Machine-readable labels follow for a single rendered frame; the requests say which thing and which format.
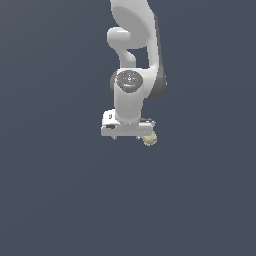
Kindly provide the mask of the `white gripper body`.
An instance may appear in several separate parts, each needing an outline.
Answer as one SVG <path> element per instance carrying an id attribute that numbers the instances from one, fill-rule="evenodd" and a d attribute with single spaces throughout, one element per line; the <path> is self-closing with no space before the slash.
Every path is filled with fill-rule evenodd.
<path id="1" fill-rule="evenodd" d="M 115 117 L 115 110 L 107 110 L 103 113 L 101 135 L 102 136 L 150 136 L 156 122 L 151 118 L 141 118 L 135 125 L 119 122 Z"/>

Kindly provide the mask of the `small beige round object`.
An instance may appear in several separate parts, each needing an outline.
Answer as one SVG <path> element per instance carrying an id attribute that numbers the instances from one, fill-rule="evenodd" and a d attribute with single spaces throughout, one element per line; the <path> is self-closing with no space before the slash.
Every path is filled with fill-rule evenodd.
<path id="1" fill-rule="evenodd" d="M 157 135 L 155 132 L 152 132 L 150 136 L 143 136 L 142 140 L 146 146 L 151 146 L 157 142 Z"/>

